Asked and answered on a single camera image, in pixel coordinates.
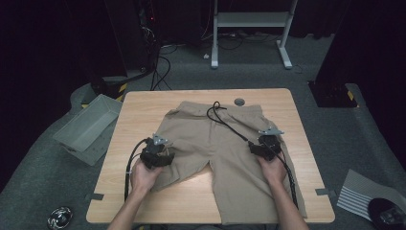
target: hand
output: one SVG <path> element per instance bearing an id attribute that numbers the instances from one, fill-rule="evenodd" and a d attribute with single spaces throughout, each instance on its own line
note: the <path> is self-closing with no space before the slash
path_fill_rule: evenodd
<path id="1" fill-rule="evenodd" d="M 163 167 L 157 167 L 150 170 L 140 159 L 137 159 L 132 167 L 130 177 L 132 191 L 135 191 L 135 193 L 147 193 L 155 184 L 156 178 L 163 169 Z"/>
<path id="2" fill-rule="evenodd" d="M 279 157 L 283 159 L 283 154 L 280 152 Z M 269 185 L 277 186 L 283 183 L 286 177 L 286 169 L 278 157 L 274 157 L 271 161 L 267 161 L 260 156 L 257 156 L 260 166 L 262 167 L 262 173 L 268 180 Z"/>

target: gray carpet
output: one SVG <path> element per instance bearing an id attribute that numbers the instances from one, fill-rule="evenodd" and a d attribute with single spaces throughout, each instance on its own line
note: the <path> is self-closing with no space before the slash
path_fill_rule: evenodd
<path id="1" fill-rule="evenodd" d="M 352 169 L 376 183 L 393 187 L 406 196 L 406 173 L 380 134 L 358 87 L 348 88 L 359 102 L 357 108 L 320 108 L 307 86 L 315 80 L 332 38 L 289 37 L 286 49 L 295 65 L 283 68 L 274 42 L 248 42 L 234 50 L 219 50 L 219 67 L 212 70 L 211 49 L 180 46 L 161 50 L 170 60 L 166 82 L 173 90 L 226 88 L 288 88 L 301 116 L 321 176 L 329 190 L 340 193 L 347 172 Z M 222 40 L 221 46 L 235 47 L 237 41 Z M 160 59 L 158 71 L 168 65 Z M 151 76 L 129 84 L 126 92 L 149 90 Z M 72 109 L 38 137 L 0 195 L 0 229 L 47 229 L 49 214 L 62 205 L 72 207 L 75 216 L 67 229 L 105 229 L 106 224 L 86 221 L 90 200 L 103 159 L 89 167 L 60 147 L 52 136 L 80 111 L 89 85 L 71 97 Z M 169 90 L 164 84 L 160 89 Z M 310 224 L 312 229 L 374 229 L 367 220 L 336 206 L 330 224 Z"/>

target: metal clamp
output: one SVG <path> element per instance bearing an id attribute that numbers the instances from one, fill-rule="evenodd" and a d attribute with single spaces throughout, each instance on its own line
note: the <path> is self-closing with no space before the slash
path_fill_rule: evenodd
<path id="1" fill-rule="evenodd" d="M 280 134 L 284 134 L 283 131 L 278 130 L 277 128 L 272 128 L 269 127 L 268 129 L 264 130 L 264 131 L 258 131 L 259 134 L 261 135 L 280 135 Z"/>
<path id="2" fill-rule="evenodd" d="M 165 138 L 163 138 L 163 137 L 161 137 L 161 136 L 159 136 L 158 134 L 155 134 L 155 133 L 152 133 L 152 137 L 153 137 L 153 144 L 155 146 L 164 145 L 164 144 L 166 144 L 168 142 L 168 139 L 165 139 Z"/>

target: khaki shorts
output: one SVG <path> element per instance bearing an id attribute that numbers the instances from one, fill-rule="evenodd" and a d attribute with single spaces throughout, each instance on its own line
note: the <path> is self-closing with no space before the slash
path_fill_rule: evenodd
<path id="1" fill-rule="evenodd" d="M 259 105 L 221 106 L 227 109 L 218 109 L 219 117 L 254 144 L 258 144 L 260 130 L 276 127 L 263 117 Z M 258 159 L 239 136 L 207 117 L 210 107 L 211 104 L 182 102 L 165 115 L 156 133 L 169 140 L 167 147 L 172 148 L 175 157 L 159 175 L 152 190 L 162 190 L 180 182 L 209 163 L 214 172 L 214 196 L 223 224 L 270 222 L 277 217 L 277 212 Z M 217 120 L 213 111 L 210 115 Z M 281 136 L 278 138 L 296 181 L 286 145 Z M 287 177 L 283 184 L 290 193 Z M 305 217 L 304 200 L 298 186 L 296 196 Z"/>

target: shorts waistband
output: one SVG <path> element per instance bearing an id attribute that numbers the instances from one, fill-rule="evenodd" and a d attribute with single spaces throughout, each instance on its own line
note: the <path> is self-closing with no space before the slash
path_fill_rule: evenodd
<path id="1" fill-rule="evenodd" d="M 180 103 L 180 105 L 178 106 L 178 109 L 182 109 L 186 106 L 207 111 L 209 108 L 213 107 L 213 104 L 192 103 L 192 102 L 184 101 L 184 102 Z M 236 106 L 236 105 L 222 104 L 220 102 L 220 106 L 227 108 L 227 110 L 229 112 L 233 112 L 233 113 L 250 113 L 250 114 L 255 113 L 255 114 L 260 114 L 260 115 L 262 114 L 262 108 L 258 104 Z"/>

